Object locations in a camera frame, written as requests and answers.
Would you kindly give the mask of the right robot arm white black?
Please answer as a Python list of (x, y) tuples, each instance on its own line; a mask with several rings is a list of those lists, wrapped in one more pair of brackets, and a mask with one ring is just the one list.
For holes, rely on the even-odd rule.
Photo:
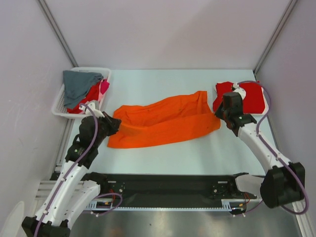
[(308, 199), (305, 168), (299, 162), (290, 161), (265, 140), (255, 118), (243, 112), (243, 99), (238, 92), (225, 93), (215, 115), (247, 145), (265, 172), (264, 177), (250, 174), (237, 176), (228, 185), (231, 197), (239, 198), (247, 192), (261, 198), (269, 208)]

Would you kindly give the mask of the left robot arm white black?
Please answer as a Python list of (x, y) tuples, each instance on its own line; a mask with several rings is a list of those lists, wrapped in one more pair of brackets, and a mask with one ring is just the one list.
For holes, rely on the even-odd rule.
[(34, 217), (25, 217), (28, 237), (68, 237), (77, 218), (95, 198), (114, 197), (105, 174), (89, 172), (105, 138), (119, 131), (120, 119), (95, 115), (82, 119), (79, 133), (67, 151), (65, 163), (44, 204)]

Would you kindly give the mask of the orange t shirt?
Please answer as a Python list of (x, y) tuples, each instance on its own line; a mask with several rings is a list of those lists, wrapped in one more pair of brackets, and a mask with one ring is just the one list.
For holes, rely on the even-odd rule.
[(146, 106), (123, 105), (114, 112), (121, 120), (109, 148), (145, 148), (206, 136), (221, 126), (208, 105), (207, 91), (165, 98)]

